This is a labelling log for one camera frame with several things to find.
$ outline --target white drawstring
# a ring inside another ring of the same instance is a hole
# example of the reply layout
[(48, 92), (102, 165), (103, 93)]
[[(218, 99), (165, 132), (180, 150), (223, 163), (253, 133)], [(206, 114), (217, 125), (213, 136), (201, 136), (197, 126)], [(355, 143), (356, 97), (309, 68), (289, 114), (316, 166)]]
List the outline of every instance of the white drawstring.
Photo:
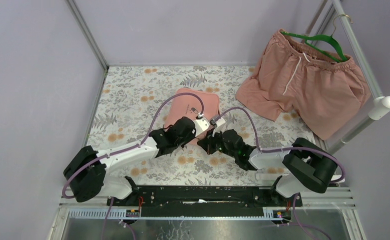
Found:
[[(307, 55), (305, 55), (304, 52), (303, 52), (302, 54), (304, 54), (304, 58), (305, 58), (305, 60), (307, 60), (307, 62), (311, 62), (310, 60), (308, 60)], [(296, 71), (298, 70), (298, 66), (299, 66), (299, 64), (301, 63), (301, 59), (302, 59), (302, 58), (299, 57), (298, 64), (296, 65), (295, 71), (293, 71), (293, 74), (292, 74), (292, 76), (290, 77), (290, 80), (289, 80), (288, 83), (286, 84), (285, 91), (283, 92), (283, 95), (285, 95), (285, 93), (286, 93), (286, 91), (287, 91), (287, 88), (288, 88), (290, 82), (293, 80), (293, 76), (295, 76), (295, 73), (296, 73)]]
[(305, 58), (305, 60), (307, 60), (307, 62), (311, 62), (310, 60), (308, 60), (307, 55), (305, 55), (304, 52), (302, 54), (304, 54), (304, 58)]
[(285, 93), (287, 91), (287, 87), (289, 86), (290, 82), (293, 80), (293, 76), (295, 76), (296, 70), (298, 70), (298, 66), (299, 66), (300, 62), (301, 62), (301, 57), (299, 57), (299, 61), (298, 61), (298, 64), (296, 65), (296, 67), (295, 67), (295, 71), (293, 71), (292, 76), (290, 77), (290, 80), (286, 84), (285, 91), (283, 92), (283, 95), (285, 95)]

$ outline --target purple wall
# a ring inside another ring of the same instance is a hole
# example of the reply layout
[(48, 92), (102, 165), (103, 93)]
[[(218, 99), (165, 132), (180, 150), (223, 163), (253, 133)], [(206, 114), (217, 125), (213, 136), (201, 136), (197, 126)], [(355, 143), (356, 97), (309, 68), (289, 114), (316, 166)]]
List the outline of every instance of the purple wall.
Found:
[[(352, 17), (351, 26), (382, 88), (390, 96), (390, 0), (344, 1), (345, 12)], [(335, 39), (344, 52), (352, 54), (339, 21)], [(371, 109), (368, 104), (356, 119), (349, 122), (335, 141)], [(347, 184), (353, 191), (358, 214), (368, 239), (390, 238), (390, 113), (374, 122), (336, 156), (347, 170)]]
[(0, 0), (0, 240), (46, 239), (102, 75), (65, 1)]
[(255, 64), (321, 0), (76, 0), (109, 64)]

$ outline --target pink shorts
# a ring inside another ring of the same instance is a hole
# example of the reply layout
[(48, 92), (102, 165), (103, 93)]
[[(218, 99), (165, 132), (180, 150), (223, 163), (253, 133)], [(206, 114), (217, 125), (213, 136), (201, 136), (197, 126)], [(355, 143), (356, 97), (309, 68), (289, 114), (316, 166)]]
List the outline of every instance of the pink shorts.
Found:
[[(198, 95), (204, 102), (204, 116), (207, 119), (212, 119), (214, 116), (219, 115), (219, 106), (220, 106), (220, 100), (218, 98), (217, 94), (214, 93), (207, 93), (202, 91), (195, 91), (189, 88), (180, 88), (177, 90), (176, 94), (179, 93), (194, 93)], [(168, 127), (169, 125), (174, 124), (177, 120), (179, 120), (181, 117), (188, 117), (192, 120), (196, 119), (196, 116), (198, 115), (198, 112), (194, 113), (192, 111), (192, 108), (195, 108), (197, 111), (201, 111), (201, 103), (198, 99), (194, 98), (190, 95), (183, 95), (176, 97), (173, 99), (171, 103), (170, 112), (167, 115), (167, 118), (164, 123), (164, 127)], [(196, 143), (203, 139), (207, 134), (207, 131), (199, 135), (196, 139), (193, 139), (189, 142), (189, 144), (197, 145)]]
[(342, 63), (332, 62), (281, 31), (271, 38), (236, 99), (273, 121), (281, 112), (295, 109), (310, 129), (326, 140), (370, 97), (363, 73), (351, 56)]

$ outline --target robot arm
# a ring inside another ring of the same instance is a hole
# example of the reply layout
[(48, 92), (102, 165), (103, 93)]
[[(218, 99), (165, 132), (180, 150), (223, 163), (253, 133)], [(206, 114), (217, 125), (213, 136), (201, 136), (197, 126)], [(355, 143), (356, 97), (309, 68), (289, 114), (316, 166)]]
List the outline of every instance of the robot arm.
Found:
[(182, 117), (166, 129), (151, 131), (142, 144), (137, 141), (99, 151), (86, 146), (78, 152), (64, 170), (64, 176), (68, 180), (83, 165), (98, 157), (106, 156), (79, 173), (70, 182), (70, 188), (79, 203), (94, 196), (113, 196), (124, 199), (134, 190), (134, 186), (127, 178), (111, 176), (112, 172), (135, 162), (170, 154), (206, 131), (209, 126), (208, 120), (202, 116), (194, 121)]
[(270, 163), (289, 169), (291, 174), (278, 177), (271, 188), (275, 193), (276, 202), (281, 201), (282, 197), (288, 198), (304, 191), (326, 192), (337, 168), (333, 160), (321, 154), (297, 150), (296, 148), (307, 148), (325, 153), (324, 150), (301, 137), (289, 147), (290, 150), (265, 153), (255, 146), (244, 143), (242, 137), (233, 129), (224, 132), (210, 130), (198, 145), (208, 154), (219, 151), (235, 158), (235, 163), (244, 170), (255, 171), (269, 166)]
[[(208, 154), (219, 151), (235, 158), (235, 163), (244, 170), (262, 169), (265, 167), (264, 164), (270, 164), (270, 161), (275, 162), (276, 166), (282, 164), (283, 167), (288, 168), (291, 174), (278, 177), (270, 189), (276, 203), (284, 202), (285, 198), (297, 192), (326, 191), (337, 168), (334, 161), (320, 154), (302, 150), (261, 152), (257, 147), (244, 143), (235, 130), (222, 132), (224, 123), (223, 119), (217, 122), (212, 120), (211, 124), (214, 128), (207, 132), (204, 139), (198, 141), (198, 145)], [(112, 172), (134, 162), (170, 154), (208, 130), (209, 126), (210, 122), (204, 117), (198, 117), (194, 121), (182, 117), (168, 129), (161, 128), (150, 132), (142, 144), (133, 142), (115, 149), (100, 151), (94, 151), (91, 146), (86, 146), (64, 170), (64, 176), (69, 179), (81, 166), (100, 156), (106, 156), (78, 174), (70, 182), (71, 190), (78, 202), (87, 201), (98, 195), (125, 199), (132, 192), (137, 192), (137, 188), (130, 178), (114, 177), (110, 175)], [(323, 152), (304, 138), (298, 138), (293, 146), (313, 148)]]

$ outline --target clothes hanger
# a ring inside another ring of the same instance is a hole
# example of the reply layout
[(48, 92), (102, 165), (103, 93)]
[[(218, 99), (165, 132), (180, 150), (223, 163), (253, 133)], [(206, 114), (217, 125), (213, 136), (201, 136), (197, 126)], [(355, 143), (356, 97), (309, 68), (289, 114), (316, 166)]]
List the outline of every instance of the clothes hanger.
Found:
[[(315, 50), (319, 51), (320, 53), (328, 56), (329, 58), (331, 58), (332, 60), (336, 61), (336, 62), (344, 62), (344, 61), (347, 61), (348, 59), (345, 57), (345, 55), (343, 54), (342, 52), (342, 48), (340, 47), (339, 43), (333, 38), (333, 34), (335, 33), (336, 31), (336, 24), (335, 24), (335, 20), (341, 16), (345, 16), (347, 18), (349, 18), (349, 21), (350, 23), (352, 23), (352, 20), (351, 20), (351, 17), (346, 15), (346, 14), (341, 14), (341, 15), (338, 15), (336, 16), (334, 19), (333, 19), (333, 27), (334, 27), (334, 30), (332, 32), (332, 34), (330, 36), (327, 36), (327, 35), (316, 35), (316, 36), (304, 36), (304, 35), (299, 35), (299, 34), (295, 34), (295, 33), (288, 33), (288, 32), (281, 32), (283, 35), (287, 35), (287, 36), (291, 36), (291, 37), (296, 37), (296, 38), (299, 38), (299, 39), (304, 39), (305, 40), (305, 44), (307, 44), (308, 46), (314, 48)], [(336, 53), (338, 54), (338, 56), (340, 57), (340, 60), (333, 57), (332, 55), (328, 54), (327, 52), (317, 48), (316, 46), (313, 46), (312, 44), (309, 44), (307, 41), (310, 40), (310, 41), (324, 41), (324, 42), (327, 42), (328, 44), (330, 44), (336, 51)]]

